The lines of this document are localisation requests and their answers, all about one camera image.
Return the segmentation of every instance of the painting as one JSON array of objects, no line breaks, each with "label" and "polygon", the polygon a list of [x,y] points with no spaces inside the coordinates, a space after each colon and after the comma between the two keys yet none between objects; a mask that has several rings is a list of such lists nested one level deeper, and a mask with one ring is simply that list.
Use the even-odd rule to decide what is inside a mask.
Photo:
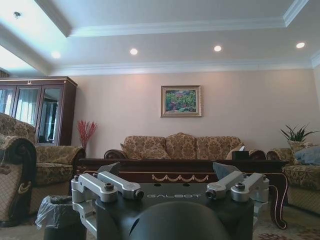
[{"label": "painting", "polygon": [[202,117],[201,86],[162,86],[161,117]]}]

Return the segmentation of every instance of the cabinet door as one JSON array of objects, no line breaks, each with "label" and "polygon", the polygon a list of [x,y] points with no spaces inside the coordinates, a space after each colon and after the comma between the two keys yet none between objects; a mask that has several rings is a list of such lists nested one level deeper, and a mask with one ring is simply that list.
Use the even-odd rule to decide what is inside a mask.
[{"label": "cabinet door", "polygon": [[0,113],[12,116],[17,86],[0,86]]},{"label": "cabinet door", "polygon": [[36,126],[41,86],[17,86],[13,116],[25,123]]},{"label": "cabinet door", "polygon": [[58,145],[62,109],[62,85],[43,85],[40,99],[38,143]]}]

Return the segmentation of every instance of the plastic bag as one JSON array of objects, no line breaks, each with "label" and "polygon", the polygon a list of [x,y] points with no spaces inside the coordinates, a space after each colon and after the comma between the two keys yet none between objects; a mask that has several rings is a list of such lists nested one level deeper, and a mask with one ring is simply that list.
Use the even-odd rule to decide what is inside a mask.
[{"label": "plastic bag", "polygon": [[46,196],[40,205],[35,224],[40,229],[60,229],[80,222],[80,215],[72,209],[71,196]]}]

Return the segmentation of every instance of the carpet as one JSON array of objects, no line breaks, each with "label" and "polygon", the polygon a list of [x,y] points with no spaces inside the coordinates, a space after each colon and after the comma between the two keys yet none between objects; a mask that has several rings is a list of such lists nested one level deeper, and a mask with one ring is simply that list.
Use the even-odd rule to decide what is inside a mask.
[{"label": "carpet", "polygon": [[[268,211],[263,213],[253,232],[253,240],[320,240],[319,216],[286,206],[283,217],[288,223],[286,230],[272,223]],[[42,240],[43,237],[44,230],[37,230],[32,219],[16,227],[0,228],[0,240]],[[95,237],[88,232],[86,239]]]}]

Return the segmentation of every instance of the ceiling light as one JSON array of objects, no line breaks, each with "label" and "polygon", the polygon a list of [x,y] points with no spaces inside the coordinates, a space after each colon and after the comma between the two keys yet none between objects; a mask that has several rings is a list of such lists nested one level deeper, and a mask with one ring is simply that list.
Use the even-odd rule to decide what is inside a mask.
[{"label": "ceiling light", "polygon": [[297,48],[297,49],[302,49],[302,48],[305,47],[305,45],[306,45],[306,43],[304,43],[304,42],[299,42],[299,43],[296,45],[296,48]]},{"label": "ceiling light", "polygon": [[137,55],[137,54],[138,54],[138,50],[135,49],[135,48],[132,48],[132,49],[130,50],[130,53],[131,53],[132,55]]},{"label": "ceiling light", "polygon": [[53,51],[51,52],[51,56],[54,58],[54,59],[59,59],[61,57],[61,54],[60,52],[58,51]]},{"label": "ceiling light", "polygon": [[217,46],[215,46],[215,47],[213,48],[213,50],[214,50],[215,52],[220,52],[220,51],[222,50],[222,47],[221,47],[220,45],[217,45]]}]

